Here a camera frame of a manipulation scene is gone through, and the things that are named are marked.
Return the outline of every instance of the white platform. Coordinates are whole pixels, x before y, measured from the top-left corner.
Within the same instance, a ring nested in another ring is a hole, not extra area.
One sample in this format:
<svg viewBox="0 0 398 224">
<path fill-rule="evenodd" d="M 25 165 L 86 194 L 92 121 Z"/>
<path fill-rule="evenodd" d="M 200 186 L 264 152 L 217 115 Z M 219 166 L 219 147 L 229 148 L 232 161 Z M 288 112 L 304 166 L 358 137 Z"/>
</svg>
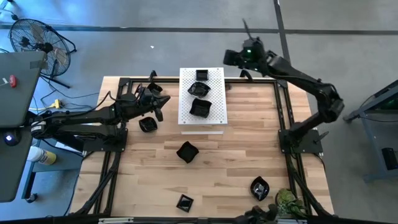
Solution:
<svg viewBox="0 0 398 224">
<path fill-rule="evenodd" d="M 200 81 L 208 85 L 211 90 L 201 100 L 212 103 L 210 113 L 207 118 L 194 116 L 189 113 L 192 107 L 194 96 L 189 94 L 188 89 L 196 82 L 196 70 L 208 70 L 208 81 Z M 224 68 L 180 68 L 180 94 L 178 102 L 178 124 L 183 126 L 214 126 L 227 125 L 228 118 L 226 112 Z"/>
</svg>

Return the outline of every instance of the small black bowl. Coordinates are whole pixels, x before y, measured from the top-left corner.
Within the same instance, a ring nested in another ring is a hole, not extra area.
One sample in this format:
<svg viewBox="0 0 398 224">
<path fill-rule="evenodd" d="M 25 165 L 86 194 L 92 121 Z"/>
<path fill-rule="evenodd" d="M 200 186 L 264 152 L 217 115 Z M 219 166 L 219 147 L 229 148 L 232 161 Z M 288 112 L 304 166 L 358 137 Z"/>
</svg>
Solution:
<svg viewBox="0 0 398 224">
<path fill-rule="evenodd" d="M 156 84 L 153 83 L 153 82 L 151 82 L 151 83 L 147 86 L 147 89 L 150 90 L 150 91 L 155 90 L 155 91 L 158 91 L 159 93 L 160 93 L 161 91 L 163 91 L 163 88 L 162 88 L 162 87 L 156 85 Z"/>
<path fill-rule="evenodd" d="M 189 212 L 192 203 L 193 203 L 192 198 L 182 194 L 180 200 L 178 200 L 177 208 L 183 210 L 184 212 Z"/>
<path fill-rule="evenodd" d="M 177 151 L 179 158 L 183 159 L 187 164 L 190 163 L 198 153 L 198 148 L 192 146 L 188 141 L 182 144 L 181 148 Z"/>
<path fill-rule="evenodd" d="M 198 81 L 209 80 L 209 70 L 197 70 L 197 80 Z"/>
<path fill-rule="evenodd" d="M 210 107 L 210 101 L 194 99 L 189 113 L 202 118 L 207 118 L 210 114 Z"/>
<path fill-rule="evenodd" d="M 263 178 L 257 177 L 250 185 L 250 192 L 258 201 L 262 201 L 269 193 L 269 184 Z"/>
<path fill-rule="evenodd" d="M 138 121 L 139 127 L 145 133 L 157 130 L 157 124 L 154 118 L 146 117 Z"/>
<path fill-rule="evenodd" d="M 211 88 L 201 82 L 195 82 L 192 86 L 188 89 L 189 94 L 197 97 L 203 98 L 207 95 L 207 93 L 211 90 Z"/>
</svg>

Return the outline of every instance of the concrete floor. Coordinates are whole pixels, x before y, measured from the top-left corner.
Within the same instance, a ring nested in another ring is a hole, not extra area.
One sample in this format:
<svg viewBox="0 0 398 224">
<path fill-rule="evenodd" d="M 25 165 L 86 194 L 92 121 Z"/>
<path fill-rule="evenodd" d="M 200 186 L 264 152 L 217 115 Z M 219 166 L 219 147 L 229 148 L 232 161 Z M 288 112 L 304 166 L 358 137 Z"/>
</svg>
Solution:
<svg viewBox="0 0 398 224">
<path fill-rule="evenodd" d="M 58 25 L 242 28 L 241 18 L 244 17 L 250 28 L 278 28 L 272 0 L 102 0 L 101 4 L 95 0 L 16 2 L 17 5 L 8 4 L 6 9 L 13 10 L 19 17 Z M 398 30 L 398 2 L 394 0 L 279 2 L 286 29 Z M 39 9 L 45 9 L 47 13 L 43 14 Z M 0 21 L 11 22 L 11 18 L 2 13 Z M 0 30 L 0 48 L 12 51 L 7 34 L 8 30 Z M 72 55 L 70 68 L 59 78 L 72 85 L 70 90 L 60 88 L 71 96 L 97 92 L 105 75 L 149 75 L 151 70 L 156 70 L 158 75 L 167 76 L 178 75 L 180 67 L 224 67 L 224 50 L 239 50 L 246 38 L 237 33 L 63 31 L 61 34 L 74 41 L 78 48 Z M 258 36 L 267 48 L 282 53 L 279 34 Z M 369 95 L 397 79 L 397 41 L 396 35 L 287 36 L 292 64 L 315 78 L 333 83 L 345 100 L 343 114 L 356 109 Z M 228 76 L 239 75 L 236 68 L 225 69 Z M 40 81 L 36 99 L 49 91 L 46 83 Z M 47 102 L 56 98 L 72 102 L 60 95 L 53 95 Z M 315 99 L 309 99 L 312 111 L 316 112 Z M 94 106 L 96 96 L 73 102 Z M 398 181 L 380 180 L 365 184 L 362 180 L 364 174 L 374 172 L 371 164 L 376 161 L 361 123 L 345 124 L 339 119 L 318 129 L 330 131 L 322 144 L 335 213 L 346 218 L 396 222 Z M 65 213 L 77 171 L 41 175 L 43 177 L 34 186 L 40 201 L 27 204 L 18 195 L 13 202 L 1 203 L 0 220 Z"/>
</svg>

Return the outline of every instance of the fan guard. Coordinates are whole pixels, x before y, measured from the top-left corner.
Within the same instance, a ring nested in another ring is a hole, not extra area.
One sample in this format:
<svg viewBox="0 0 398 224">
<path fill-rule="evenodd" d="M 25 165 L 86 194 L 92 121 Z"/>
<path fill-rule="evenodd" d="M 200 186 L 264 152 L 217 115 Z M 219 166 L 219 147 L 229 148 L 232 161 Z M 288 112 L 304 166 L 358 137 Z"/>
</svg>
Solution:
<svg viewBox="0 0 398 224">
<path fill-rule="evenodd" d="M 68 70 L 71 52 L 64 37 L 51 26 L 34 19 L 20 19 L 11 26 L 9 38 L 15 52 L 41 50 L 47 54 L 43 75 L 54 77 Z"/>
</svg>

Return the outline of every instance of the green plant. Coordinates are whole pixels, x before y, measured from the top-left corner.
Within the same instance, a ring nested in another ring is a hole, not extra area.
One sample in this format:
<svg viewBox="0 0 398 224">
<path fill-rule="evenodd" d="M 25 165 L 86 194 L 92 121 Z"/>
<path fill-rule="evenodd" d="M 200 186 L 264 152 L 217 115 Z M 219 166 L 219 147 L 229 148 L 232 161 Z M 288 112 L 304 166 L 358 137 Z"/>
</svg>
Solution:
<svg viewBox="0 0 398 224">
<path fill-rule="evenodd" d="M 303 218 L 303 201 L 288 189 L 280 189 L 276 196 L 276 204 L 278 205 L 278 214 L 281 216 L 292 215 L 294 218 Z"/>
</svg>

